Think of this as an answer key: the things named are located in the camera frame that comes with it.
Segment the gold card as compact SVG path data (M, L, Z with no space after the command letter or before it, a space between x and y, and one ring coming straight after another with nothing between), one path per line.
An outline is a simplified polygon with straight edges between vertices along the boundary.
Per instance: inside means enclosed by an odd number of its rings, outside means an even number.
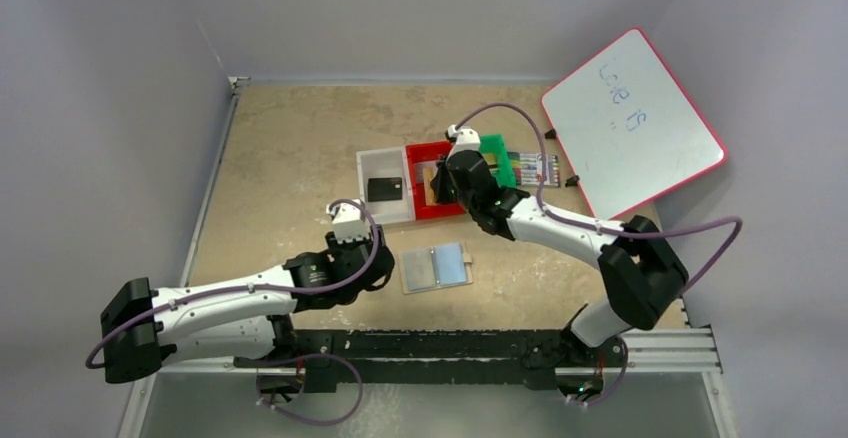
M438 166L428 165L422 168L422 183L424 185L424 196L426 206L436 206L439 204L439 177Z

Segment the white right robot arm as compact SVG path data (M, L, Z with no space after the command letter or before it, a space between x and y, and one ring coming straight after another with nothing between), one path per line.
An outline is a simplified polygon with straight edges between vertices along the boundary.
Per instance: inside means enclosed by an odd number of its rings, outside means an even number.
M608 339L630 329L651 330L689 281L689 273L655 223L573 215L552 218L553 208L530 193L501 186L478 151L442 159L431 185L438 199L462 206L484 232L541 245L597 269L604 298L581 308L562 332L561 350L576 365L596 357Z

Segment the green plastic bin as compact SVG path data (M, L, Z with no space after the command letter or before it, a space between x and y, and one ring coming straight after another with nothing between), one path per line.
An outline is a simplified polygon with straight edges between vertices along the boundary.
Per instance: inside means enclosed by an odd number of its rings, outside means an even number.
M516 186L516 177L504 139L500 134L482 135L479 152L499 186Z

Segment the white plastic bin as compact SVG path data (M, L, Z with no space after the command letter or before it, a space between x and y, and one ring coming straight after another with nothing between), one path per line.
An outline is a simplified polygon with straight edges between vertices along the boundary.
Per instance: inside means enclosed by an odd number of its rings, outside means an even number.
M378 224L411 222L415 218L404 147L356 153L360 201Z

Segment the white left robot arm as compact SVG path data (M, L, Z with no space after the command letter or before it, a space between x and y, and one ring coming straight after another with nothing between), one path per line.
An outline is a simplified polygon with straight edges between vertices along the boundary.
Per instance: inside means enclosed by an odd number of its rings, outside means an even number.
M87 359L109 384L140 380L161 368L204 358L266 359L284 367L297 357L298 340L282 329L292 314L353 303L383 288L395 257L379 234L342 243L325 236L326 249L304 252L253 275L211 285L151 287L127 281L100 314L101 342Z

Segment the marker pen pack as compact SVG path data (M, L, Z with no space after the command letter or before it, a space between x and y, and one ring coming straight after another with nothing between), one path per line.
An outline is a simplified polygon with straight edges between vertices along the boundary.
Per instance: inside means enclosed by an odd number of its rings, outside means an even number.
M519 187L536 187L539 184L544 164L542 155L539 153L507 152L510 166L515 176L516 185ZM546 158L545 187L560 187L560 161L556 155Z

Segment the red plastic bin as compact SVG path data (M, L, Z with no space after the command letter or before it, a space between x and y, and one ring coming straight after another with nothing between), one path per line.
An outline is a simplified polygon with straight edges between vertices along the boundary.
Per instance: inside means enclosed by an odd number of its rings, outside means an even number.
M465 210L456 203L447 205L428 205L425 199L425 192L429 189L429 183L425 182L421 174L417 171L420 165L426 165L429 162L436 162L443 155L446 155L450 149L451 144L447 141L418 143L406 146L406 158L407 167L410 172L413 209L415 212L415 219L417 221L446 218L461 215L465 212Z

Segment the beige card holder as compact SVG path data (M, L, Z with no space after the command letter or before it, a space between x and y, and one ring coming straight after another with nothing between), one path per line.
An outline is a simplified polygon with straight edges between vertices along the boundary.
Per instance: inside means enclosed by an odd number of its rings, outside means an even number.
M470 285L472 257L461 242L422 247L400 255L404 294L416 294Z

